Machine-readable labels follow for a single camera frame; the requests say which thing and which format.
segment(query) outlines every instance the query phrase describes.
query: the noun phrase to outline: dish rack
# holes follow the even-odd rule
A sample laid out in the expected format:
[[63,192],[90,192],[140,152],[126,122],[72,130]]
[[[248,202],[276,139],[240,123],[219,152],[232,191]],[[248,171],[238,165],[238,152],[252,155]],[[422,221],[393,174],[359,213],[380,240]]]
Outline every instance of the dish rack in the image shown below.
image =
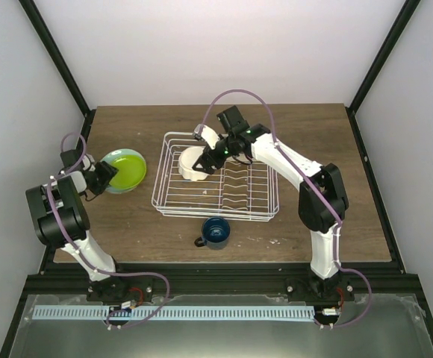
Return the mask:
[[245,166],[232,159],[205,180],[185,180],[178,158],[191,146],[205,146],[191,133],[168,132],[163,138],[152,205],[165,216],[268,222],[279,210],[278,176],[262,162]]

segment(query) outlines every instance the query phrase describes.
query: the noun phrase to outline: white wall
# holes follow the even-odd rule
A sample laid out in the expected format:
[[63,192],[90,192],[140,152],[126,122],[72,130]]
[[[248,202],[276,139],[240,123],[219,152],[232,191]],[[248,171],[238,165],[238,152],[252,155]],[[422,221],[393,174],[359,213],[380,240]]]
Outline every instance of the white wall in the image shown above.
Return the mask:
[[357,117],[403,260],[433,313],[433,1],[420,2]]
[[44,247],[25,190],[59,169],[59,143],[82,115],[18,1],[0,0],[0,350]]
[[349,105],[403,2],[36,0],[91,107]]

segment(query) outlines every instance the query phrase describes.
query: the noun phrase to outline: wooden table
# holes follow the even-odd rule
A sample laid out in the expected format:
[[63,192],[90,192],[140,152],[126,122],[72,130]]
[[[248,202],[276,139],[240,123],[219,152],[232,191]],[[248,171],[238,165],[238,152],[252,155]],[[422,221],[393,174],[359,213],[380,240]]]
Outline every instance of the wooden table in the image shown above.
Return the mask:
[[[221,131],[215,115],[209,125]],[[239,105],[250,124],[269,126],[259,105]],[[91,231],[101,247],[120,262],[296,262],[311,260],[309,230],[300,222],[298,192],[279,178],[280,210],[269,222],[230,221],[231,238],[221,251],[196,248],[203,219],[163,216],[151,204],[163,135],[192,132],[206,106],[99,107],[90,132],[88,152],[97,160],[118,148],[133,148],[148,166],[144,181],[124,195],[105,193],[85,203]],[[336,164],[343,175],[346,212],[342,261],[389,261],[390,255],[361,159],[342,104],[274,104],[278,138],[319,163]],[[56,262],[73,261],[58,251]]]

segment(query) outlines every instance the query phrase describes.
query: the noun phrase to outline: black metal frame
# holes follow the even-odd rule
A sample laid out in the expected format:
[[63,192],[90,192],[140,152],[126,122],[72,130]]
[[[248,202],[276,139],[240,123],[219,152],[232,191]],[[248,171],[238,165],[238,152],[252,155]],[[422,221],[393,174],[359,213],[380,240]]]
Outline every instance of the black metal frame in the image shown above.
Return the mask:
[[[28,14],[32,25],[46,47],[64,82],[74,97],[85,117],[81,134],[88,139],[96,110],[90,110],[76,84],[65,60],[40,15],[33,0],[19,0]],[[386,263],[344,263],[348,268],[358,269],[370,280],[375,293],[398,293],[416,295],[419,305],[426,311],[426,326],[433,343],[433,318],[426,302],[419,278],[415,274],[405,273],[396,240],[381,199],[376,179],[364,147],[356,121],[356,113],[370,91],[374,80],[381,71],[386,59],[396,45],[405,26],[417,8],[420,0],[406,0],[399,12],[386,40],[381,46],[372,66],[351,105],[346,108],[349,123],[361,156],[382,229],[387,240],[391,261]],[[308,263],[142,263],[122,264],[122,269],[129,271],[156,271],[166,275],[172,286],[173,295],[184,294],[286,294],[286,287],[292,280],[308,277]],[[347,276],[354,293],[366,292],[364,282],[357,276]],[[163,282],[153,280],[153,292],[163,294]],[[0,357],[8,357],[12,348],[16,330],[24,310],[28,295],[86,295],[89,288],[88,277],[77,263],[54,263],[54,250],[46,248],[40,266],[40,274],[30,275],[26,280],[16,313],[4,342]],[[288,294],[290,300],[298,301],[297,295]]]

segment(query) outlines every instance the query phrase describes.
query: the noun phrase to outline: green bowl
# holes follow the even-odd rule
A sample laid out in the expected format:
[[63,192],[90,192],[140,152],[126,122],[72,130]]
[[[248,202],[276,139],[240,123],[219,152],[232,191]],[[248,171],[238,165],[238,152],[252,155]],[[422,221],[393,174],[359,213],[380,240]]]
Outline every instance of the green bowl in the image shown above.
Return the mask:
[[113,194],[130,192],[142,182],[147,173],[145,159],[133,149],[117,149],[107,154],[102,161],[119,170],[106,188],[107,192]]

